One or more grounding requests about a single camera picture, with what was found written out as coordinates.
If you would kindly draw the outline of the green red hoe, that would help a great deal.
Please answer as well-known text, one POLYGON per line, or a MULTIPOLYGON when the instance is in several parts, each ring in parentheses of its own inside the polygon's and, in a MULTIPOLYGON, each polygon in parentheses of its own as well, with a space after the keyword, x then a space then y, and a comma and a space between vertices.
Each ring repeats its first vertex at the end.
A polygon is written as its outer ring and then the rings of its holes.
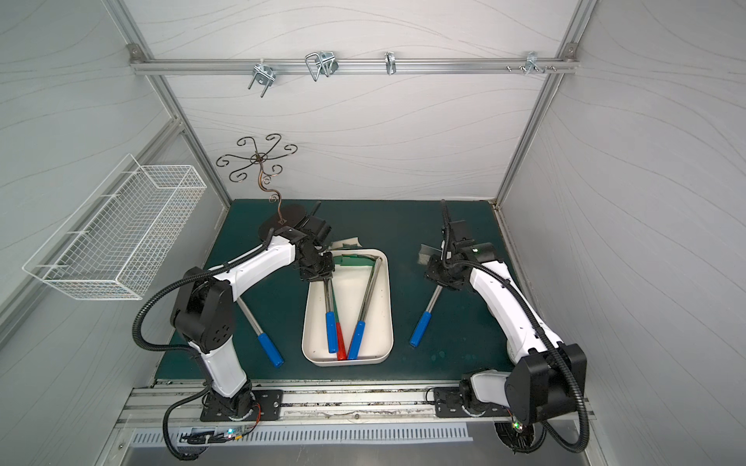
POLYGON ((346 345, 344 341, 344 333, 341 326, 341 320, 338 313, 338 307, 336 303, 336 295, 334 291, 333 285, 330 285, 330 293, 331 293, 331 300, 332 300, 332 312, 334 315, 335 320, 335 330, 336 330, 336 337, 337 337, 337 359, 339 361, 347 360, 347 350, 346 345))
POLYGON ((372 263, 359 256, 336 256, 333 287, 346 340, 351 338, 359 316, 372 263))

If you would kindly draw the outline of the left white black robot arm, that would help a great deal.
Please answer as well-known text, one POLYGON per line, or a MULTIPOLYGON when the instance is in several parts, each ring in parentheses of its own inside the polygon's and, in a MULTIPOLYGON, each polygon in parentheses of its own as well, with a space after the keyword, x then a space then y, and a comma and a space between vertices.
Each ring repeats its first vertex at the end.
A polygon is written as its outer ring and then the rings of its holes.
POLYGON ((251 382, 233 344, 235 303, 274 272, 296 265, 303 282, 324 281, 334 270, 326 249, 331 225, 292 205, 291 216, 268 219, 259 246, 221 266, 192 268, 178 289, 171 324, 206 372, 208 393, 233 419, 244 419, 254 405, 251 382))

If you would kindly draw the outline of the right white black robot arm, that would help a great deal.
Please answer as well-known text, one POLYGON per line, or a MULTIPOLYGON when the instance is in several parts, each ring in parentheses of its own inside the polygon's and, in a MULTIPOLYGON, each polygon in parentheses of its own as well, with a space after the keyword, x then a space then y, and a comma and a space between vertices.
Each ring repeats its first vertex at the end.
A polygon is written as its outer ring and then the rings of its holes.
POLYGON ((545 423, 577 413, 588 417, 585 404, 587 357, 576 344, 567 345, 538 316, 515 285, 507 265, 490 243, 477 243, 465 221, 451 219, 440 203, 441 248, 427 260, 425 277, 441 289, 471 289, 485 302, 506 337, 513 369, 486 369, 466 378, 470 410, 483 405, 506 408, 522 425, 545 423))

